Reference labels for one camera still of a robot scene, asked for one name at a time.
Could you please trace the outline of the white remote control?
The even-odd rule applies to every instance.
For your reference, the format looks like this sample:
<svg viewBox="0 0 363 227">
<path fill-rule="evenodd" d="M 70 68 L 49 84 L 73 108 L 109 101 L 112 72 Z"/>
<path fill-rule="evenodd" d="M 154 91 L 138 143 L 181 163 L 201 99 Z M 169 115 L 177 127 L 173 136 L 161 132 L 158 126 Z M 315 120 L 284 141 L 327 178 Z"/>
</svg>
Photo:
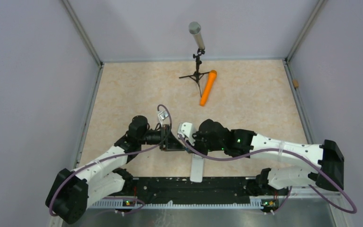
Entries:
<svg viewBox="0 0 363 227">
<path fill-rule="evenodd" d="M 190 181 L 193 183 L 201 183 L 203 181 L 204 172 L 204 158 L 193 154 L 191 169 L 190 169 Z"/>
</svg>

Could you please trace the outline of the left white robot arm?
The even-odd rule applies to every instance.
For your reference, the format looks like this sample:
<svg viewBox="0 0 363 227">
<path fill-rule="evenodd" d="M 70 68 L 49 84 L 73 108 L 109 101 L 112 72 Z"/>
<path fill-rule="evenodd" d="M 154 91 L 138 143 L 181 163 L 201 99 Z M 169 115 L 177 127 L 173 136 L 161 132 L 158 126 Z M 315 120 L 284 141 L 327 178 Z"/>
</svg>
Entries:
<svg viewBox="0 0 363 227">
<path fill-rule="evenodd" d="M 171 128 L 170 124 L 159 124 L 151 129 L 146 117 L 135 116 L 126 133 L 101 156 L 76 169 L 59 171 L 45 201 L 50 214 L 73 224 L 102 198 L 116 192 L 130 194 L 133 183 L 121 167 L 144 152 L 142 145 L 149 145 L 150 150 L 185 150 Z"/>
</svg>

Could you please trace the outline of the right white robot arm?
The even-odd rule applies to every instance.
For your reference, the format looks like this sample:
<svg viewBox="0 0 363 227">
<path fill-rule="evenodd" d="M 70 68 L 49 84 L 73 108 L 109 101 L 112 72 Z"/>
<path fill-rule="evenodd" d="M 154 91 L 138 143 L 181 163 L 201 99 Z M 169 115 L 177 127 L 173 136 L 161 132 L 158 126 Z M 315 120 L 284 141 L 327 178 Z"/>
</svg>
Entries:
<svg viewBox="0 0 363 227">
<path fill-rule="evenodd" d="M 290 167 L 270 168 L 258 175 L 258 188 L 264 195 L 271 195 L 276 189 L 310 184 L 333 192 L 344 189 L 345 158 L 332 140 L 322 144 L 292 143 L 250 130 L 230 130 L 211 119 L 205 120 L 198 130 L 182 123 L 178 134 L 192 152 L 202 157 L 211 151 L 223 151 L 229 160 L 247 157 L 289 164 Z"/>
</svg>

